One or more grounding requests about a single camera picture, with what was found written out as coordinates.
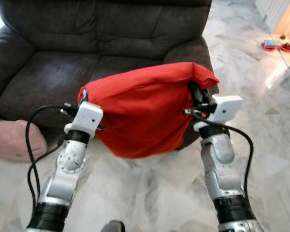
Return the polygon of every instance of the marble floor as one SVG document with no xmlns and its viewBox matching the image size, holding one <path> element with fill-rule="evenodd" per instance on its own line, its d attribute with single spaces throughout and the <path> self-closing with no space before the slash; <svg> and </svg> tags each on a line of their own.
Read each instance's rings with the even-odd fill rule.
<svg viewBox="0 0 290 232">
<path fill-rule="evenodd" d="M 249 178 L 252 207 L 267 232 L 290 232 L 290 70 L 270 39 L 253 2 L 213 0 L 204 31 L 220 91 L 245 103 L 230 125 L 255 143 Z M 240 172 L 248 145 L 232 134 Z M 129 232 L 215 232 L 218 221 L 204 183 L 200 141 L 179 152 L 130 161 L 114 158 L 97 140 L 88 147 L 89 166 L 67 219 L 65 232 L 99 232 L 120 219 Z M 39 166 L 42 181 L 56 156 Z M 27 164 L 0 159 L 0 232 L 20 232 L 29 220 Z"/>
</svg>

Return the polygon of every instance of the sofa cushion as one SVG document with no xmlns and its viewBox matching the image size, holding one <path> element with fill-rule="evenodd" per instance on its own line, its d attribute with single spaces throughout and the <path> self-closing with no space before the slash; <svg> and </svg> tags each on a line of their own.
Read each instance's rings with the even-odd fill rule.
<svg viewBox="0 0 290 232">
<path fill-rule="evenodd" d="M 140 2 L 97 2 L 102 55 L 163 59 L 172 48 L 200 38 L 210 8 L 210 0 L 194 7 Z"/>
<path fill-rule="evenodd" d="M 39 50 L 97 51 L 94 0 L 0 0 L 4 23 Z"/>
<path fill-rule="evenodd" d="M 36 53 L 1 95 L 0 113 L 7 120 L 28 120 L 42 105 L 76 104 L 77 93 L 90 80 L 99 59 L 98 54 Z M 62 127 L 67 116 L 46 110 L 34 122 Z"/>
<path fill-rule="evenodd" d="M 161 61 L 130 58 L 130 57 L 101 57 L 95 72 L 92 74 L 90 81 L 95 81 L 103 77 L 125 73 L 134 69 L 145 68 L 149 66 L 160 65 Z"/>
</svg>

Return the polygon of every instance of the red cloth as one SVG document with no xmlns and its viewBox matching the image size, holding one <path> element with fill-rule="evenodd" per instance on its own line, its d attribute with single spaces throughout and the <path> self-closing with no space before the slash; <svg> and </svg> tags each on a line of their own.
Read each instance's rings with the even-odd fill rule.
<svg viewBox="0 0 290 232">
<path fill-rule="evenodd" d="M 170 152 L 182 144 L 193 107 L 187 83 L 202 89 L 217 84 L 205 67 L 182 62 L 165 64 L 109 76 L 82 87 L 88 101 L 101 106 L 105 131 L 97 137 L 119 157 L 136 159 Z"/>
</svg>

